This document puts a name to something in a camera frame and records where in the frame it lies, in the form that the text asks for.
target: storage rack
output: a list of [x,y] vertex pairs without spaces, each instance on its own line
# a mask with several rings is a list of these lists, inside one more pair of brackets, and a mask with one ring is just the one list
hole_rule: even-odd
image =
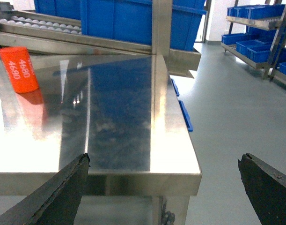
[[276,79],[286,85],[286,75],[281,73],[279,70],[277,70],[276,67],[273,68],[272,73],[271,73],[271,80]]
[[[275,0],[274,5],[281,4],[282,0]],[[229,34],[232,32],[233,23],[239,23],[243,25],[247,25],[250,27],[262,29],[262,30],[277,30],[272,46],[271,46],[271,54],[269,55],[269,59],[267,62],[262,63],[256,63],[247,58],[246,56],[240,54],[236,51],[236,45],[225,45],[224,43],[221,43],[221,46],[225,49],[225,51],[229,51],[245,63],[247,63],[249,66],[253,67],[254,69],[264,69],[263,78],[266,78],[268,76],[270,68],[274,68],[277,64],[277,60],[279,57],[279,54],[281,51],[278,51],[278,55],[276,56],[276,52],[278,49],[278,46],[280,44],[280,40],[282,38],[283,32],[286,30],[286,6],[283,11],[282,16],[279,17],[271,17],[271,18],[264,18],[264,19],[246,19],[246,18],[239,18],[239,17],[233,17],[233,16],[227,16],[226,19],[231,22],[230,28],[229,28]]]

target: white wall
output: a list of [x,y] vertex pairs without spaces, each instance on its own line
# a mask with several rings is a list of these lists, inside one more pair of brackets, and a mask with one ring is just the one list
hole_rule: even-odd
[[35,9],[34,0],[0,0],[8,1],[14,6],[16,10],[30,10]]
[[[230,22],[226,21],[227,7],[232,7],[234,4],[235,0],[212,0],[206,33],[207,41],[221,41],[221,35],[228,33]],[[250,0],[239,0],[239,6],[249,4]],[[245,28],[244,25],[234,24],[232,33],[245,32]]]

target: gray floor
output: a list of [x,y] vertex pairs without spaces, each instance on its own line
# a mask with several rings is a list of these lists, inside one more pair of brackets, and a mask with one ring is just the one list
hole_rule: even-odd
[[286,87],[263,81],[219,45],[195,48],[202,52],[195,81],[175,78],[203,172],[186,224],[260,225],[237,159],[252,153],[286,174]]

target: orange tag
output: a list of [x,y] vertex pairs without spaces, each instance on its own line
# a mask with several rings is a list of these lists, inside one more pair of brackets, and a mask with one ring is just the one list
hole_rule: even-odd
[[16,93],[31,92],[39,88],[26,47],[1,48],[0,58]]

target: table top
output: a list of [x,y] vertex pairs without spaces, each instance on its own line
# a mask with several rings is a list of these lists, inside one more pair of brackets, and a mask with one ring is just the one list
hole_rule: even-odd
[[91,195],[195,195],[201,170],[162,56],[32,56],[40,89],[0,61],[0,195],[27,195],[87,152]]

